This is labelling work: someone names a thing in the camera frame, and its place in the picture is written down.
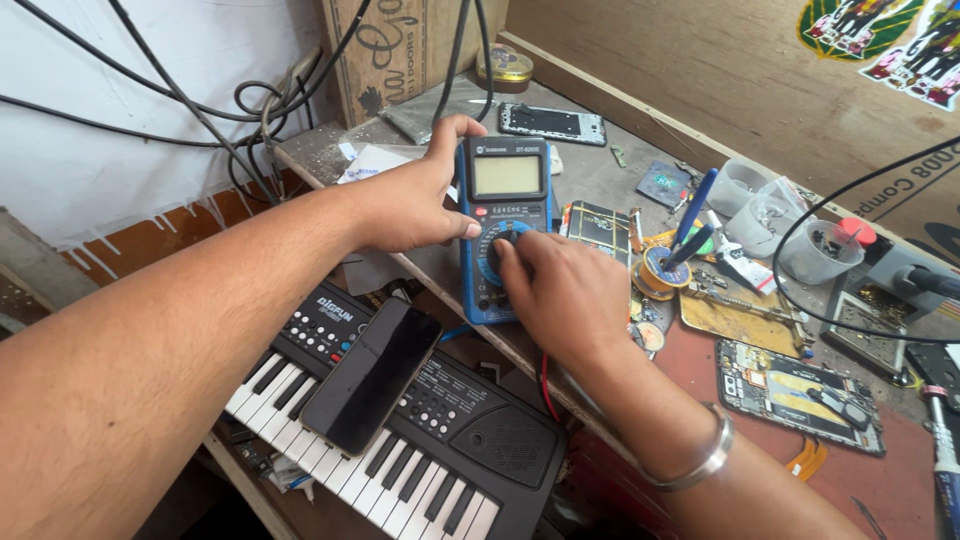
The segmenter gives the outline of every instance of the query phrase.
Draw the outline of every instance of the digital multimeter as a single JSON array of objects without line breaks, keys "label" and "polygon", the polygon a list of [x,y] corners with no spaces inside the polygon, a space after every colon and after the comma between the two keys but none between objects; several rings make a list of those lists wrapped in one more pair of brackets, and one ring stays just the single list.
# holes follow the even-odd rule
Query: digital multimeter
[{"label": "digital multimeter", "polygon": [[460,242],[464,314],[474,325],[515,321],[493,241],[550,229],[550,154],[542,137],[476,136],[457,147],[460,211],[483,232]]}]

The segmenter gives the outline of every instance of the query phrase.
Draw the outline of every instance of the silver bangle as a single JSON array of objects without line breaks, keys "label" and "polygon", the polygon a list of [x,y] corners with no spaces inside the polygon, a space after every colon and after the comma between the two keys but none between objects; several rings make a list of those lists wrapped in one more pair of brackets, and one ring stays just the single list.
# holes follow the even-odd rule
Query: silver bangle
[{"label": "silver bangle", "polygon": [[661,482],[659,479],[650,476],[649,473],[643,470],[643,467],[640,467],[640,475],[653,484],[653,486],[657,488],[657,491],[673,492],[693,487],[700,483],[701,480],[720,470],[724,463],[727,462],[727,456],[730,455],[730,448],[733,446],[734,435],[736,435],[736,430],[733,428],[733,419],[731,419],[727,411],[718,404],[712,402],[700,403],[713,411],[713,414],[717,415],[717,423],[720,425],[720,436],[717,437],[717,442],[713,445],[713,450],[710,452],[710,455],[707,456],[707,459],[701,463],[700,466],[675,479]]}]

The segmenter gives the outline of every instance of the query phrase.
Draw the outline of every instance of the red wire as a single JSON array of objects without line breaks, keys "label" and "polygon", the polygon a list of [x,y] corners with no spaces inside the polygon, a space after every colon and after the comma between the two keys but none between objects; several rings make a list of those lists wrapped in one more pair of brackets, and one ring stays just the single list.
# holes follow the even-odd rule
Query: red wire
[{"label": "red wire", "polygon": [[541,375],[541,385],[543,387],[543,399],[546,401],[547,408],[550,409],[550,414],[553,415],[553,419],[557,422],[560,422],[560,416],[557,416],[557,411],[553,408],[553,402],[550,401],[550,391],[546,388],[546,362],[547,357],[546,353],[543,353],[543,369],[540,370]]}]

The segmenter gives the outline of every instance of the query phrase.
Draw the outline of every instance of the black piano key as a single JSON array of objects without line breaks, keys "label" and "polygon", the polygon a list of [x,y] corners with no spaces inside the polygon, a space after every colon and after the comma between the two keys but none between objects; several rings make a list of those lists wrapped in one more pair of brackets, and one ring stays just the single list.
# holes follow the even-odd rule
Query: black piano key
[{"label": "black piano key", "polygon": [[300,390],[300,387],[303,386],[307,379],[310,379],[310,376],[307,375],[305,371],[297,375],[297,378],[294,379],[294,381],[287,386],[287,389],[280,394],[280,397],[276,399],[274,402],[274,408],[276,410],[281,410],[286,407],[287,404],[290,403],[290,398],[294,397],[294,394],[297,393],[297,390]]},{"label": "black piano key", "polygon": [[420,484],[420,480],[423,479],[426,468],[430,466],[432,461],[433,460],[426,455],[420,458],[420,462],[414,467],[414,472],[410,475],[410,478],[407,479],[407,483],[403,484],[403,489],[400,490],[400,494],[397,497],[398,499],[405,503],[410,501],[410,497],[412,497],[414,491],[417,490],[417,486]]},{"label": "black piano key", "polygon": [[394,483],[396,482],[396,477],[400,476],[400,473],[403,472],[403,468],[407,466],[407,461],[410,461],[410,456],[414,454],[414,447],[407,445],[403,447],[403,450],[400,451],[400,455],[394,461],[394,466],[390,468],[390,471],[387,472],[387,476],[383,477],[383,481],[380,485],[383,486],[383,489],[390,491],[394,488]]},{"label": "black piano key", "polygon": [[454,475],[453,473],[447,473],[444,483],[440,484],[440,489],[437,490],[437,495],[434,496],[433,501],[430,502],[430,505],[426,507],[426,512],[423,512],[423,517],[425,517],[431,523],[433,523],[433,520],[437,519],[437,514],[440,513],[440,508],[444,505],[446,496],[450,494],[450,490],[453,489],[453,484],[456,481],[457,475]]},{"label": "black piano key", "polygon": [[396,446],[396,441],[398,440],[400,440],[400,436],[396,433],[391,433],[390,436],[387,437],[387,440],[383,442],[383,446],[380,447],[380,451],[376,453],[370,465],[367,466],[366,474],[368,477],[373,478],[376,476],[376,472],[380,470],[383,462],[387,460],[387,456],[394,450],[394,446]]},{"label": "black piano key", "polygon": [[288,363],[290,363],[290,360],[285,358],[278,360],[276,364],[274,364],[274,367],[270,368],[270,370],[267,372],[267,375],[264,375],[256,382],[256,384],[253,386],[253,393],[259,396],[260,393],[263,392],[267,386],[274,381],[274,379],[276,379],[276,376],[283,371],[283,368],[287,367]]},{"label": "black piano key", "polygon": [[250,382],[250,379],[256,375],[256,372],[260,371],[260,368],[263,367],[263,364],[267,363],[267,360],[269,360],[273,355],[274,352],[270,349],[267,349],[267,352],[260,357],[260,359],[253,365],[253,369],[251,369],[247,376],[243,379],[243,384]]},{"label": "black piano key", "polygon": [[300,401],[298,401],[297,404],[294,405],[292,409],[290,409],[290,414],[287,415],[287,418],[289,418],[290,420],[299,419],[300,411],[303,410],[303,406],[306,405],[308,401],[310,401],[310,398],[312,398],[313,395],[317,393],[318,389],[320,389],[320,384],[318,382],[314,382],[313,386],[311,386],[310,389],[306,391],[306,394],[303,394],[303,397],[300,398]]},{"label": "black piano key", "polygon": [[457,526],[460,525],[460,520],[464,517],[464,512],[467,511],[467,505],[470,504],[470,499],[473,498],[473,488],[467,486],[464,488],[464,492],[460,494],[460,499],[457,499],[457,503],[453,505],[453,510],[450,512],[450,517],[446,518],[446,524],[444,524],[444,532],[452,535],[457,530]]}]

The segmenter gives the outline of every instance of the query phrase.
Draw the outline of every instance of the keyboard speaker grille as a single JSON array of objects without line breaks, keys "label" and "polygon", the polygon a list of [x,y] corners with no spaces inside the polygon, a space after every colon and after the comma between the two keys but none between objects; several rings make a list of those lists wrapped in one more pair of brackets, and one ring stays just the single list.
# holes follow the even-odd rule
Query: keyboard speaker grille
[{"label": "keyboard speaker grille", "polygon": [[518,408],[487,412],[453,439],[450,447],[498,475],[537,489],[557,446],[557,434]]}]

